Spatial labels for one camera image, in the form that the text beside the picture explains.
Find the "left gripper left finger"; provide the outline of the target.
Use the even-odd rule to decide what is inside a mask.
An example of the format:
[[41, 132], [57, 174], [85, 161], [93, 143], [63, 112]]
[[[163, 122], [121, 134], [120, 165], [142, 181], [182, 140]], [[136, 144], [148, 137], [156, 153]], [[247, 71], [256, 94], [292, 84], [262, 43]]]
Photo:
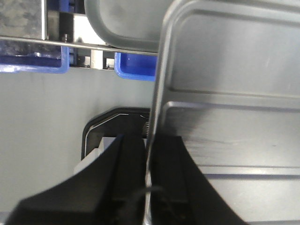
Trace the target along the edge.
[[144, 214], [145, 145], [119, 135], [85, 169], [22, 199], [7, 225], [140, 225]]

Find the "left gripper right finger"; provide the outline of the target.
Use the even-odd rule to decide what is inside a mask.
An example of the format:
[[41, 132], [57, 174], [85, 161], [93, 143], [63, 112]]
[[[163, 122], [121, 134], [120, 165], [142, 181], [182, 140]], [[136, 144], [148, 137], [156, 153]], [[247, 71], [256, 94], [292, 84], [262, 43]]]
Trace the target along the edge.
[[188, 153], [180, 136], [158, 136], [151, 150], [154, 225], [244, 225]]

